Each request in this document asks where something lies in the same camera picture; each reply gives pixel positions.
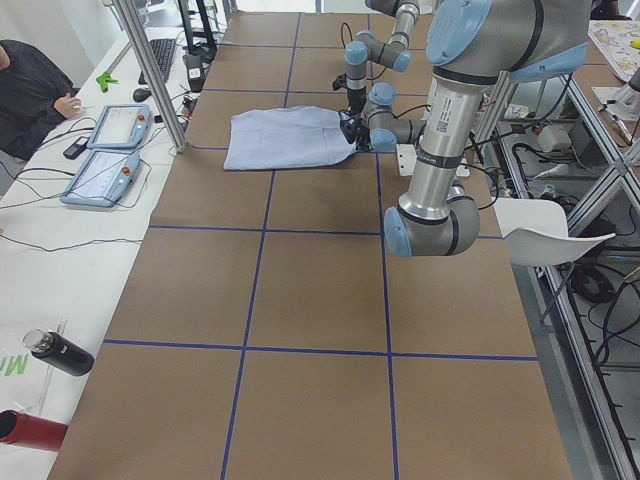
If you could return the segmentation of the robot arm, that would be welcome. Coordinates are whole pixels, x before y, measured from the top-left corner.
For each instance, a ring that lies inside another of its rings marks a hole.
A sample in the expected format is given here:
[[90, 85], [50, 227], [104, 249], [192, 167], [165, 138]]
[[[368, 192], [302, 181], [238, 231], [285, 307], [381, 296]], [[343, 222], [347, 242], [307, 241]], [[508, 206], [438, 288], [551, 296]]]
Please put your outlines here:
[[336, 78], [334, 88], [346, 89], [349, 111], [353, 114], [360, 114], [366, 103], [368, 62], [398, 72], [407, 69], [411, 58], [408, 51], [410, 36], [420, 18], [417, 1], [367, 0], [365, 5], [393, 17], [395, 24], [388, 42], [377, 39], [369, 30], [362, 30], [345, 46], [346, 73]]
[[384, 215], [397, 256], [457, 255], [476, 240], [480, 218], [455, 175], [485, 89], [567, 75], [586, 58], [589, 1], [446, 1], [429, 28], [435, 90], [409, 189]]

